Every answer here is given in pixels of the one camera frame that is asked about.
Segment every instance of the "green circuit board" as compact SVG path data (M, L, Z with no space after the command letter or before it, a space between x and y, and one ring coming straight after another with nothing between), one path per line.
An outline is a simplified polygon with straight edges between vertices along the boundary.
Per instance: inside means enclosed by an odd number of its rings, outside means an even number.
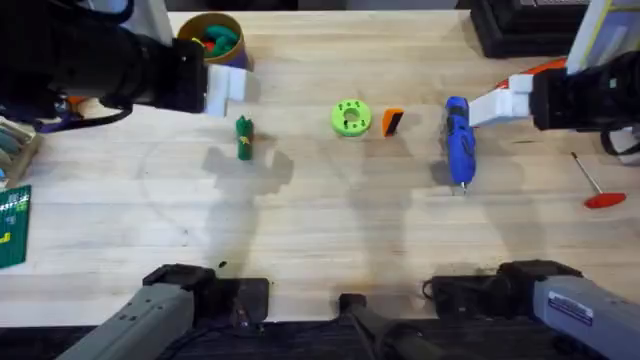
M31 185L0 193L0 268L27 257Z

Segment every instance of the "screwdriver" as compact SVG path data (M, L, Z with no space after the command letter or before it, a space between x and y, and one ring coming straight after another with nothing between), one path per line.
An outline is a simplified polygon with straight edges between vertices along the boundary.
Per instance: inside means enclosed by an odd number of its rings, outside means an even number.
M466 195L476 174L476 139L469 126L469 103L463 97L452 96L445 107L449 170L453 182L459 184Z
M595 181L593 177L591 177L591 175L589 175L589 173L587 172L587 169L585 169L580 159L578 159L578 155L576 155L576 153L574 152L571 152L571 156L573 156L573 159L576 161L576 164L578 164L578 166L580 167L580 170L582 170L582 173L587 177L587 180L589 180L589 182L591 183L591 186L597 192L595 196L588 198L584 202L585 207L589 209L601 209L601 208L611 207L623 202L627 198L627 195L624 193L602 192L602 189L600 189L600 186L598 186L598 183Z

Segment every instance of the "green ring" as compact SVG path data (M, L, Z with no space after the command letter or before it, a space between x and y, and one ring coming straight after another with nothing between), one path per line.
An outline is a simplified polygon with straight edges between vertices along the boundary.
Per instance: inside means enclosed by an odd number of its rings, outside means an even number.
M356 121L345 119L345 115L349 112L357 114ZM371 110L360 100L342 100L331 110L331 127L343 136L360 136L371 127Z

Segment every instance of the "black cable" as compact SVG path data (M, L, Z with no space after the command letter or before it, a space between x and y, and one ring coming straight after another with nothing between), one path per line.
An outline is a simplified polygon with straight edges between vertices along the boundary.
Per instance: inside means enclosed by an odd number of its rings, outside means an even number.
M301 330L296 330L294 334L292 334L292 336L297 336L300 334L304 334L306 332L309 331L313 331L313 330L318 330L324 327L328 327L331 325L334 325L338 322L339 318L336 318L334 320L331 321L327 321L327 322L323 322L322 324L318 324L318 325L313 325L313 326L309 326L305 329L301 329ZM262 326L260 327L260 332L256 335L242 335L242 334L238 334L238 333L234 333L234 332L230 332L230 331L224 331L226 329L233 329L233 327L229 326L229 327L207 327L202 329L200 332L196 332L195 334L187 337L184 340L181 340L180 343L178 343L174 349L173 352L164 360L173 360L176 356L178 356L178 354L184 350L187 346L189 345L193 345L193 343L198 340L201 339L202 337L209 335L211 333L217 332L220 335L225 335L225 336L232 336L235 338L239 338L239 339L257 339L257 338L261 338L264 336L264 328L262 328Z
M191 335L190 337L188 337L185 340L181 340L181 342L173 349L173 352L171 353L171 355L169 355L169 357L167 357L165 360L174 359L188 345L193 344L194 341L202 338L205 335L209 335L209 334L211 334L211 333L213 333L215 331L218 331L219 334L224 334L224 333L220 332L220 330L223 330L223 328L208 327L208 328L203 329L199 333L195 333L195 335Z

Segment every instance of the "metal rod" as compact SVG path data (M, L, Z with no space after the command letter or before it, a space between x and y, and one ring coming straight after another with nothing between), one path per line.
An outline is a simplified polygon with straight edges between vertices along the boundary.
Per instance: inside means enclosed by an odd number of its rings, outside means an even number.
M578 164L584 176L586 176L589 182L591 183L591 186L593 186L593 188L596 189L596 191L598 191L598 194L602 194L602 189L600 189L600 186L598 186L598 183L594 180L594 178L592 178L591 175L589 175L589 173L587 172L587 169L584 168L584 165L582 165L582 162L580 161L580 159L578 159L578 155L576 155L576 153L572 151L571 156L573 156L573 159L576 161L576 164Z

